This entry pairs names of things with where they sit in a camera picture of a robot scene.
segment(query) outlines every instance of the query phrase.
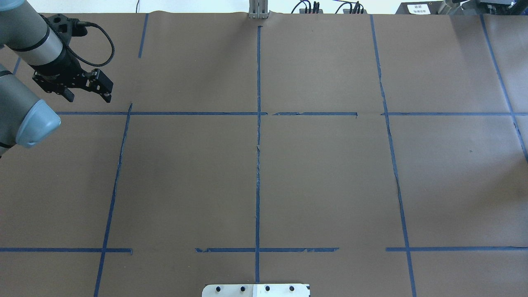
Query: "white background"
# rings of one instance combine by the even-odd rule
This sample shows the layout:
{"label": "white background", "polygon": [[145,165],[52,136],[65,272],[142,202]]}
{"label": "white background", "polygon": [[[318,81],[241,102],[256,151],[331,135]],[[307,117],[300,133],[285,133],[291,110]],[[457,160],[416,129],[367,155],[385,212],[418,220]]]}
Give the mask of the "white background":
{"label": "white background", "polygon": [[[135,12],[137,0],[28,0],[40,13],[104,13]],[[341,5],[333,0],[321,0],[325,13],[335,13]],[[402,0],[360,0],[370,14],[394,14]],[[269,0],[274,12],[290,13],[298,0]],[[249,0],[140,0],[139,12],[167,11],[180,13],[248,12]]]}

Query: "white plate with holes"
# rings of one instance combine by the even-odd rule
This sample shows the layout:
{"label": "white plate with holes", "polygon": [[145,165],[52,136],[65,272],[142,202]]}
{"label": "white plate with holes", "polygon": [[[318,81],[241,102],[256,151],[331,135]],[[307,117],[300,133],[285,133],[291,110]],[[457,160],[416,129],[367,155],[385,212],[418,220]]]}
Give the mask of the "white plate with holes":
{"label": "white plate with holes", "polygon": [[202,297],[310,297],[307,284],[207,285]]}

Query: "light blue joint cap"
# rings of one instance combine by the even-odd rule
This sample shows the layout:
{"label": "light blue joint cap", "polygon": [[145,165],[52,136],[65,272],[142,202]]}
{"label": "light blue joint cap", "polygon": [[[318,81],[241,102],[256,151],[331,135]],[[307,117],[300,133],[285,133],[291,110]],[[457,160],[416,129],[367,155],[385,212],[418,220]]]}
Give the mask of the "light blue joint cap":
{"label": "light blue joint cap", "polygon": [[24,3],[25,0],[0,0],[0,11],[13,10]]}
{"label": "light blue joint cap", "polygon": [[50,136],[61,125],[61,118],[40,99],[31,107],[16,133],[16,143],[23,147],[34,147]]}

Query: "blue tape line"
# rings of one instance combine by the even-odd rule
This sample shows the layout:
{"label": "blue tape line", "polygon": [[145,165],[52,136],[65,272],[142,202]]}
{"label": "blue tape line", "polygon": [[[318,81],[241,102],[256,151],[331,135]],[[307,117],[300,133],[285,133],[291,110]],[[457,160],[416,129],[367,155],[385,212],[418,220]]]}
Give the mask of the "blue tape line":
{"label": "blue tape line", "polygon": [[502,92],[504,93],[504,98],[506,98],[508,110],[510,111],[510,115],[512,116],[512,121],[513,121],[513,125],[515,126],[515,131],[517,132],[517,137],[519,138],[519,142],[521,143],[521,149],[523,150],[524,158],[526,159],[526,162],[528,162],[528,152],[526,151],[526,145],[524,144],[523,136],[521,134],[521,131],[519,130],[517,119],[515,118],[515,115],[513,113],[512,103],[510,102],[510,97],[508,96],[508,92],[506,91],[506,86],[504,85],[504,80],[502,79],[501,71],[498,68],[498,64],[497,64],[497,60],[495,59],[495,53],[493,52],[492,44],[489,41],[488,30],[486,28],[486,23],[484,22],[483,15],[480,15],[480,23],[482,24],[482,30],[484,31],[484,37],[486,38],[486,43],[488,45],[489,53],[492,57],[493,66],[495,66],[498,80],[501,83],[501,88],[502,88]]}
{"label": "blue tape line", "polygon": [[16,64],[15,64],[15,68],[13,68],[13,75],[16,75],[16,72],[18,71],[18,67],[20,65],[20,57],[18,59],[16,59]]}
{"label": "blue tape line", "polygon": [[385,123],[387,126],[387,135],[389,136],[389,147],[391,150],[391,159],[392,159],[392,169],[394,171],[394,177],[396,179],[396,186],[398,188],[398,200],[400,203],[400,218],[401,218],[401,227],[403,230],[403,239],[405,241],[405,248],[406,248],[406,254],[407,254],[407,266],[409,268],[409,279],[411,282],[411,291],[412,291],[412,297],[416,297],[416,285],[414,283],[414,271],[412,269],[412,260],[411,260],[411,251],[409,249],[409,236],[407,234],[407,223],[405,220],[405,212],[403,210],[403,200],[401,197],[401,189],[400,189],[400,178],[398,176],[398,166],[396,165],[396,155],[394,153],[394,144],[392,142],[392,134],[391,134],[391,125],[389,120],[389,111],[387,108],[387,100],[385,97],[385,90],[383,89],[383,83],[382,83],[382,77],[381,77],[381,64],[380,64],[380,54],[378,51],[378,42],[376,40],[376,29],[374,26],[374,17],[370,15],[370,24],[372,28],[372,40],[374,42],[374,52],[376,54],[376,64],[378,65],[378,76],[380,80],[380,91],[381,96],[383,97],[383,110],[385,111]]}
{"label": "blue tape line", "polygon": [[145,43],[145,34],[147,33],[147,24],[148,24],[148,13],[145,14],[145,23],[143,24],[143,34],[141,35],[141,44],[139,45],[139,54],[137,57],[141,59],[143,55],[143,44]]}
{"label": "blue tape line", "polygon": [[[387,252],[405,252],[404,247],[388,247]],[[465,252],[477,250],[517,250],[528,251],[528,247],[518,246],[441,246],[441,247],[411,247],[411,252]]]}
{"label": "blue tape line", "polygon": [[[212,247],[207,249],[195,249],[197,253],[254,253],[256,249],[252,247]],[[333,253],[339,250],[338,247],[261,247],[261,253]]]}
{"label": "blue tape line", "polygon": [[387,113],[390,116],[510,116],[509,113]]}
{"label": "blue tape line", "polygon": [[110,202],[110,210],[108,211],[108,219],[106,222],[105,238],[102,243],[101,259],[99,261],[99,271],[97,273],[96,288],[93,293],[94,297],[99,294],[99,285],[101,284],[102,268],[105,264],[105,253],[108,245],[108,235],[110,234],[110,225],[112,224],[112,215],[114,214],[114,205],[116,203],[117,184],[119,182],[119,175],[121,174],[121,165],[123,161],[123,152],[125,150],[125,142],[127,140],[128,125],[130,123],[130,114],[132,112],[132,104],[128,107],[127,121],[125,123],[125,131],[123,132],[123,141],[121,142],[121,151],[119,152],[119,161],[117,162],[116,179],[114,181],[114,190],[112,191],[112,200]]}
{"label": "blue tape line", "polygon": [[257,193],[255,205],[255,283],[260,283],[260,34],[262,26],[257,28]]}
{"label": "blue tape line", "polygon": [[[101,253],[102,248],[0,247],[0,253]],[[108,248],[107,253],[130,253],[131,248]]]}
{"label": "blue tape line", "polygon": [[357,113],[276,113],[274,116],[357,116]]}
{"label": "blue tape line", "polygon": [[[58,115],[88,115],[88,116],[108,116],[128,115],[128,112],[57,112]],[[258,113],[253,112],[132,112],[133,116],[256,116]]]}

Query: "white bracket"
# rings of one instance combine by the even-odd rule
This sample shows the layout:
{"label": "white bracket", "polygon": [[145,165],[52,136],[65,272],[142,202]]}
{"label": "white bracket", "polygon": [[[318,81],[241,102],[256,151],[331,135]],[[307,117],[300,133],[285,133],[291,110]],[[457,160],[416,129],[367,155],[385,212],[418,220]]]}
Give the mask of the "white bracket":
{"label": "white bracket", "polygon": [[268,0],[249,0],[249,18],[268,18]]}
{"label": "white bracket", "polygon": [[310,297],[307,284],[208,285],[202,297]]}

